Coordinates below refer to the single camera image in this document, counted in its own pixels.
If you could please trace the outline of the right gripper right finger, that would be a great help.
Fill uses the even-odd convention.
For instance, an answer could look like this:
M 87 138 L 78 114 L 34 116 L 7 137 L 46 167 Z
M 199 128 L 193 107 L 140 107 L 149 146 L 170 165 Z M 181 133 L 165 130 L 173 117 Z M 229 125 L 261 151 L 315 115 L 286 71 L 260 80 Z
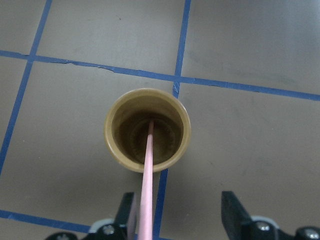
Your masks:
M 248 240 L 252 218 L 233 191 L 221 193 L 221 221 L 229 240 Z

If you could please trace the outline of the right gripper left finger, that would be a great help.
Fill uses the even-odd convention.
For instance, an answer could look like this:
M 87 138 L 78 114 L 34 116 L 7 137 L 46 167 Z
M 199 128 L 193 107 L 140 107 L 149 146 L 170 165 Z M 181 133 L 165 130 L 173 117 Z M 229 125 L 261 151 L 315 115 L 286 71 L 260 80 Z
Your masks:
M 134 240 L 137 226 L 136 194 L 126 192 L 120 202 L 115 220 L 115 233 L 118 240 Z

